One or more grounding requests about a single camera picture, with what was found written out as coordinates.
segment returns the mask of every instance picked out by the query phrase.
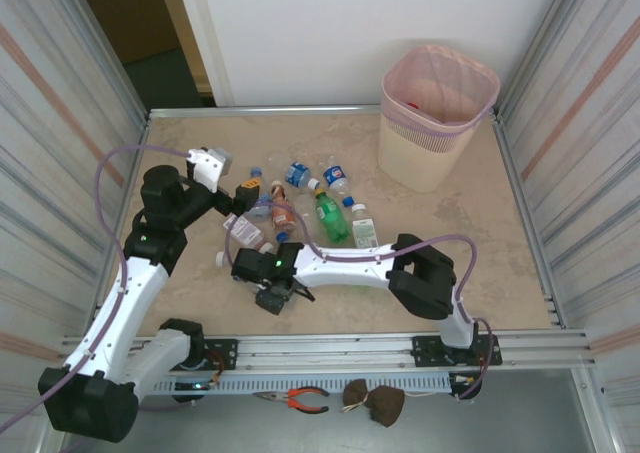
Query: pliers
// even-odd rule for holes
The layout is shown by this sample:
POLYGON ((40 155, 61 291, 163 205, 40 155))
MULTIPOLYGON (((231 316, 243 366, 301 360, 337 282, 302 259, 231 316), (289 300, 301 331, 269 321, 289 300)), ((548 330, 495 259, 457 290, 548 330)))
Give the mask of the pliers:
POLYGON ((309 415, 318 415, 320 413, 325 413, 329 411, 328 406, 306 406, 301 403, 298 403, 293 398, 302 395, 304 393, 317 393, 322 396, 329 396, 329 392, 323 390, 322 388, 317 388, 315 386, 303 386, 302 388, 297 388, 293 390, 289 390, 287 392, 284 391, 260 391, 258 393, 254 393, 253 396, 257 396, 258 398, 264 398, 265 400, 270 401, 286 401, 287 406, 289 408, 295 408, 302 413, 307 413, 309 415))

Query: table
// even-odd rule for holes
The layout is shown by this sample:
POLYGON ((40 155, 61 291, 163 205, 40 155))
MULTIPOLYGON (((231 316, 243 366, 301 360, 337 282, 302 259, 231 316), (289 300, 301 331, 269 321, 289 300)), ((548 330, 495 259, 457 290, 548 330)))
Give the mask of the table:
MULTIPOLYGON (((469 313, 487 318, 494 329, 550 328, 491 124, 480 125, 449 177, 429 194, 414 193, 380 170, 378 129, 375 114, 155 118, 148 143, 181 151, 224 148, 234 160, 221 186, 231 192, 249 177, 252 166, 266 167, 274 149, 314 166, 316 177, 322 156, 341 155, 353 196, 375 218, 382 244, 393 242, 398 233, 423 239, 447 233, 470 236, 479 256, 463 294, 469 313)), ((142 207, 142 176, 157 164, 174 165, 185 174, 184 159, 144 153, 123 239, 142 207)), ((298 192, 287 188, 293 200, 298 192)), ((141 335, 154 334, 170 317, 200 322, 209 335, 435 331, 433 323, 410 315, 389 291, 368 287, 316 288, 315 303, 294 297, 279 316, 267 313, 254 304, 246 286, 231 279, 228 269, 215 266, 215 254, 223 248, 223 220, 211 211, 187 230, 189 244, 150 307, 141 335)), ((264 229, 273 238, 268 224, 264 229)), ((469 262, 468 246, 443 243, 438 249, 453 258, 460 278, 469 262)))

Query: clear plastic bottle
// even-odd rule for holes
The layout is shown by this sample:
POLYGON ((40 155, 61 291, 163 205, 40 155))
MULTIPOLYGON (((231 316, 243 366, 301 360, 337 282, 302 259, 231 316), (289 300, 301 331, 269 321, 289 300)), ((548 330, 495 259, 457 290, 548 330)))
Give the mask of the clear plastic bottle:
POLYGON ((351 207, 351 231, 356 242, 356 248, 376 248, 378 236, 373 218, 363 204, 351 207))
POLYGON ((349 239, 349 225, 347 224, 342 210, 338 204, 327 196, 322 188, 317 188, 316 211, 318 218, 324 225, 324 229, 333 243, 342 243, 349 239))
POLYGON ((314 243, 317 243, 319 239, 318 213, 316 212, 316 202, 313 197, 308 193, 296 196, 293 200, 293 208, 302 217, 314 243))
POLYGON ((322 168, 322 176, 327 180, 329 188, 340 196, 342 204, 347 208, 353 205, 353 197, 349 191, 349 180, 344 171, 342 171, 338 158, 331 155, 320 161, 320 167, 322 168))
MULTIPOLYGON (((235 215, 229 215, 229 217, 227 217, 222 224, 225 230, 229 229, 235 217, 235 215)), ((262 230, 243 216, 238 218, 238 221, 233 225, 231 238, 240 243, 243 248, 253 248, 260 253, 273 250, 273 245, 266 240, 262 230)))
POLYGON ((273 151, 268 161, 274 174, 284 175, 286 182, 297 188, 304 188, 311 179, 311 170, 302 163, 293 161, 284 151, 273 151))
POLYGON ((262 169, 258 167, 251 168, 251 178, 259 182, 260 196, 256 205, 249 210, 246 214, 248 218, 251 218, 255 222, 266 221, 271 218, 271 207, 268 205, 261 205, 260 203, 268 203, 271 201, 269 192, 264 188, 264 181, 262 179, 262 169))
MULTIPOLYGON (((287 195, 284 192, 284 186, 280 181, 274 181, 271 183, 271 202, 275 205, 285 205, 291 208, 287 195)), ((289 239, 289 234, 296 226, 296 220, 289 210, 273 206, 271 208, 271 220, 273 222, 273 229, 276 231, 276 240, 278 243, 283 243, 289 239)))

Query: metal wall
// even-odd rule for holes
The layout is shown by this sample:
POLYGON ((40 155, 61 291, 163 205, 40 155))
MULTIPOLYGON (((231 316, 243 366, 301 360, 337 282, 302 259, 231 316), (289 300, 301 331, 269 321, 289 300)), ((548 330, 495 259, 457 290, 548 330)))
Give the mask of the metal wall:
MULTIPOLYGON (((0 0, 0 422, 38 397, 60 338, 84 332, 111 256, 94 170, 145 124, 80 1, 0 0)), ((133 162, 116 158, 102 175, 112 223, 133 162)), ((37 416, 2 435, 0 450, 27 451, 37 416)))
POLYGON ((499 110, 568 326, 640 448, 640 0, 563 0, 499 110))

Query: green soda bottle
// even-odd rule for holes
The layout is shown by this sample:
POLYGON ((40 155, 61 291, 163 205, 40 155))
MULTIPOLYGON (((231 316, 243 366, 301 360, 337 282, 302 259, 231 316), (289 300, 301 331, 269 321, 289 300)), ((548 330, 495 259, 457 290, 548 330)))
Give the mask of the green soda bottle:
POLYGON ((327 235, 333 243, 342 243, 349 239, 349 225, 342 216, 338 204, 327 196, 322 188, 316 188, 316 211, 327 235))

